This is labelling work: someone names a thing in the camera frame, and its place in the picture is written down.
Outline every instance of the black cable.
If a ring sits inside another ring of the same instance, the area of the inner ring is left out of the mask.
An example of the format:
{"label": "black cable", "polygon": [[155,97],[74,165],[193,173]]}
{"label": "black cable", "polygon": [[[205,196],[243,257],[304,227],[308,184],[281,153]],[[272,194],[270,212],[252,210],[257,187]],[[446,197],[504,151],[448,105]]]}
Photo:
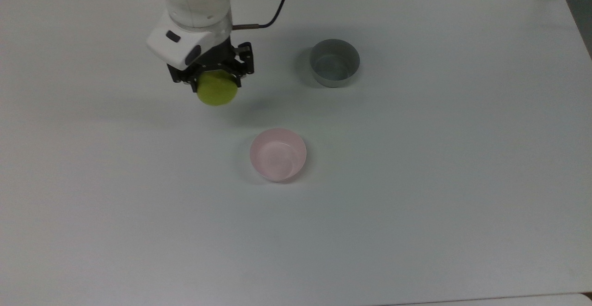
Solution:
{"label": "black cable", "polygon": [[286,0],[281,0],[279,2],[279,7],[277,7],[277,11],[275,11],[275,15],[273,16],[273,18],[271,19],[271,21],[267,24],[239,24],[239,25],[233,25],[232,29],[233,30],[249,30],[249,29],[264,29],[264,28],[269,28],[269,26],[271,26],[271,24],[273,24],[275,22],[275,20],[278,18],[279,16],[279,12],[282,10],[282,7],[284,6],[284,2]]}

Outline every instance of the gray bowl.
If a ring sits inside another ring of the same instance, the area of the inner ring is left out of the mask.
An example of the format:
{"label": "gray bowl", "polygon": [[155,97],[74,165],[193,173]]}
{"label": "gray bowl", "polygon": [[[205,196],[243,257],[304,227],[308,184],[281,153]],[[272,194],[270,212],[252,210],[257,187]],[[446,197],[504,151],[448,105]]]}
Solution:
{"label": "gray bowl", "polygon": [[314,78],[326,87],[347,84],[360,66],[358,51],[346,41],[327,39],[317,43],[310,52]]}

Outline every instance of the bowl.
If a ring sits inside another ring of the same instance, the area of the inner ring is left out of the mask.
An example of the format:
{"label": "bowl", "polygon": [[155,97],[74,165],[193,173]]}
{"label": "bowl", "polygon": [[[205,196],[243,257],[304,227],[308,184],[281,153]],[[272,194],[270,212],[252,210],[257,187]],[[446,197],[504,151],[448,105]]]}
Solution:
{"label": "bowl", "polygon": [[268,129],[253,140],[250,159],[265,179],[280,182],[302,169],[306,161],[306,145],[293,131]]}
{"label": "bowl", "polygon": [[342,87],[357,72],[360,55],[347,41],[327,39],[313,47],[309,61],[317,82],[326,87]]}

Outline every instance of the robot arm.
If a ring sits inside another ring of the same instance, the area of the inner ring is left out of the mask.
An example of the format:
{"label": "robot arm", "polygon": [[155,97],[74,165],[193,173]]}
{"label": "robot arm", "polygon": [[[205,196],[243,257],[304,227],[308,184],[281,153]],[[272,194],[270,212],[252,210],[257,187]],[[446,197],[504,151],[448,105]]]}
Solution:
{"label": "robot arm", "polygon": [[166,11],[147,40],[148,48],[169,66],[173,81],[197,91],[203,72],[224,70],[241,86],[253,73],[250,43],[230,42],[230,0],[166,0]]}

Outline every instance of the pink bowl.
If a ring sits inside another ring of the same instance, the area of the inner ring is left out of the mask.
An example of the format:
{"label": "pink bowl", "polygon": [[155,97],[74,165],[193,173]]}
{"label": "pink bowl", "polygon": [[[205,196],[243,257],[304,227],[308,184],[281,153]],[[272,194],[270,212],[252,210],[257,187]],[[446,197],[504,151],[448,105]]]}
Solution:
{"label": "pink bowl", "polygon": [[306,160],[302,138],[287,129],[267,129],[251,144],[253,167],[266,179],[280,182],[294,176]]}

